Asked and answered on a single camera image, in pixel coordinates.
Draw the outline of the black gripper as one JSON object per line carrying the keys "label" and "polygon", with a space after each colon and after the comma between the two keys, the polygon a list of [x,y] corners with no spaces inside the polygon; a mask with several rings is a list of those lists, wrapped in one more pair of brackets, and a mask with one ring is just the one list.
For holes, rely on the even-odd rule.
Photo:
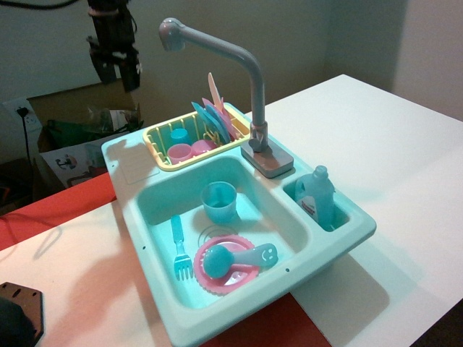
{"label": "black gripper", "polygon": [[129,1],[88,1],[96,37],[88,36],[90,58],[101,82],[116,81],[114,64],[119,60],[124,91],[130,93],[140,87],[142,71],[135,49],[137,25],[128,9]]}

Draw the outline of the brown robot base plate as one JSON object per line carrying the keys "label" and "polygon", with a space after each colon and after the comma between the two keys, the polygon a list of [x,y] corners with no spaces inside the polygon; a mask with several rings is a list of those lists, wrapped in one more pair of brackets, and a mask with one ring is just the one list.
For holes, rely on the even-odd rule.
{"label": "brown robot base plate", "polygon": [[37,346],[44,333],[43,293],[1,284],[1,346]]}

